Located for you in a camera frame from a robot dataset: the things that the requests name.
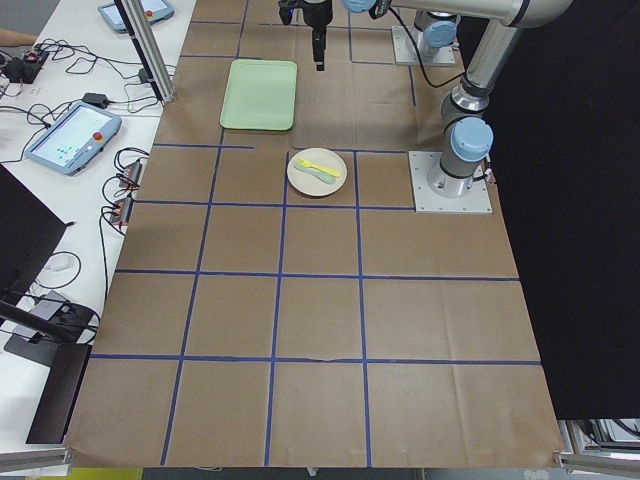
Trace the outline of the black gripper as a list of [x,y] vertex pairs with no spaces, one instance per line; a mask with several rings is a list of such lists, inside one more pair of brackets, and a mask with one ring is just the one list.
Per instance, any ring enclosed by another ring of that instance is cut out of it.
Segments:
[[[279,0],[278,13],[284,25],[290,25],[295,9],[301,9],[310,27],[327,27],[332,22],[332,1]],[[325,70],[326,29],[312,31],[313,60],[317,71]]]

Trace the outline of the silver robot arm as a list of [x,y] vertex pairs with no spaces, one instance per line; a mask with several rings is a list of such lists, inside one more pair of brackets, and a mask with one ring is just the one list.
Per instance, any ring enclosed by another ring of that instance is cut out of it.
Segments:
[[[445,12],[417,10],[414,23],[407,26],[391,7],[390,1],[343,1],[351,13],[367,13],[373,20],[391,13],[398,26],[391,28],[395,63],[398,65],[452,66],[452,45],[457,39],[457,16]],[[317,71],[325,69],[326,35],[333,20],[331,1],[278,1],[283,25],[290,25],[295,10],[302,12],[305,25],[312,29],[313,62]]]
[[436,194],[461,198],[471,189],[494,135],[482,119],[489,95],[520,34],[544,26],[571,5],[564,1],[398,1],[400,7],[486,18],[489,23],[465,73],[441,106],[446,139],[440,160],[426,175]]

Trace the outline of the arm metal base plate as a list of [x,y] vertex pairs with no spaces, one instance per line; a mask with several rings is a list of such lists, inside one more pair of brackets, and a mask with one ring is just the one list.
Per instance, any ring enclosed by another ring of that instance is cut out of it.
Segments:
[[[417,55],[404,29],[401,26],[393,26],[391,35],[395,63],[405,66],[417,65]],[[423,63],[425,66],[453,67],[456,64],[453,48],[451,46],[442,47],[431,57],[424,57]]]
[[410,151],[409,171],[415,211],[435,214],[490,214],[487,182],[478,166],[468,179],[451,178],[440,165],[440,152]]

